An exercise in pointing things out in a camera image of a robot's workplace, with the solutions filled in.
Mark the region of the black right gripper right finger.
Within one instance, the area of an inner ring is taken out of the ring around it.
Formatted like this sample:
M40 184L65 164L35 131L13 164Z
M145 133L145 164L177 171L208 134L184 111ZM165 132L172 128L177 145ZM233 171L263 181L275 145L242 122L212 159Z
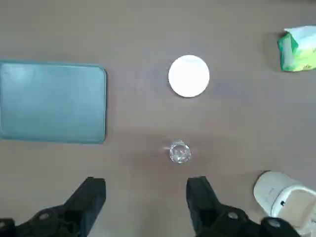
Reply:
M266 217L255 223L241 209L222 204L207 178L188 178L186 200L197 237L298 237L285 220Z

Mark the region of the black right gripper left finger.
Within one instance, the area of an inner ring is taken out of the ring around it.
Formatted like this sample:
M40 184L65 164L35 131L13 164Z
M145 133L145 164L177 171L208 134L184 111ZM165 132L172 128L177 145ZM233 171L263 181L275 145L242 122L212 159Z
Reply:
M42 209L28 221L16 225L1 218L2 237L86 237L106 201L103 178L87 177L67 201Z

